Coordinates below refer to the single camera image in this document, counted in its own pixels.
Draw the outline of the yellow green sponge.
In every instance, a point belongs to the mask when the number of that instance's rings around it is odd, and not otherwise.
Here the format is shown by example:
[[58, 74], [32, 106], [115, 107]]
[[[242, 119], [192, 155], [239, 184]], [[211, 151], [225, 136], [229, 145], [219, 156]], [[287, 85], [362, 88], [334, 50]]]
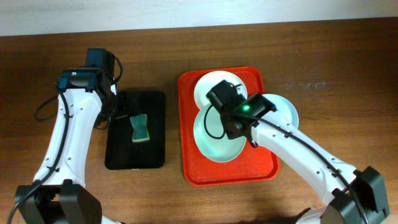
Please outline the yellow green sponge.
[[139, 114], [131, 116], [130, 118], [132, 132], [132, 142], [146, 142], [150, 140], [149, 131], [147, 128], [147, 115]]

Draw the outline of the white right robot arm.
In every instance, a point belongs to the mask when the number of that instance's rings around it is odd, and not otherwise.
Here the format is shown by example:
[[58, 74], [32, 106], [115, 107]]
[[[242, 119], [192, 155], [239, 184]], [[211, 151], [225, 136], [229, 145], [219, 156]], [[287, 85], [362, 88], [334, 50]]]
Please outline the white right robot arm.
[[369, 166], [360, 171], [330, 154], [301, 132], [285, 108], [255, 93], [245, 98], [236, 85], [222, 80], [206, 94], [221, 115], [229, 139], [244, 136], [262, 146], [301, 176], [325, 204], [307, 209], [297, 223], [382, 223], [390, 214], [383, 176]]

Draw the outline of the light blue plate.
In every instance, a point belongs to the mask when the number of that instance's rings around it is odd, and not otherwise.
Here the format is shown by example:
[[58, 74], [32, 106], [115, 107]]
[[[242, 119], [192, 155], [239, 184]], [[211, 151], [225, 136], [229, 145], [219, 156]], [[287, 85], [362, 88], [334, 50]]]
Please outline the light blue plate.
[[288, 99], [275, 94], [263, 94], [263, 97], [275, 104], [276, 108], [281, 111], [293, 127], [299, 128], [299, 114], [295, 106]]

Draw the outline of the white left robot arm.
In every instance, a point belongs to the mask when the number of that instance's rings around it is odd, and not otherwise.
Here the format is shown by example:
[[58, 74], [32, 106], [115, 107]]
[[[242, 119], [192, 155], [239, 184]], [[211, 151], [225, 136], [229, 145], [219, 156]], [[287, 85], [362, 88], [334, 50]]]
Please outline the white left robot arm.
[[58, 82], [58, 108], [50, 144], [30, 185], [19, 185], [9, 212], [26, 223], [112, 223], [85, 186], [86, 157], [93, 129], [109, 121], [118, 105], [120, 60], [106, 49], [88, 49], [82, 67], [65, 69]]

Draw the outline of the light green plate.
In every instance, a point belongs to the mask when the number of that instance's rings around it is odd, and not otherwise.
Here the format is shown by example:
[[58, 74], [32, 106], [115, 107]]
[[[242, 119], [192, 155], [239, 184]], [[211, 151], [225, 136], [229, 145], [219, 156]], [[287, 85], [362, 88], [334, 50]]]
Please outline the light green plate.
[[223, 134], [224, 129], [221, 124], [220, 114], [211, 104], [207, 104], [199, 111], [193, 125], [195, 144], [199, 151], [209, 160], [229, 162], [237, 158], [243, 151], [246, 144], [244, 136], [228, 139], [227, 135], [224, 135], [221, 139], [214, 139], [205, 131], [205, 126], [214, 137], [220, 137]]

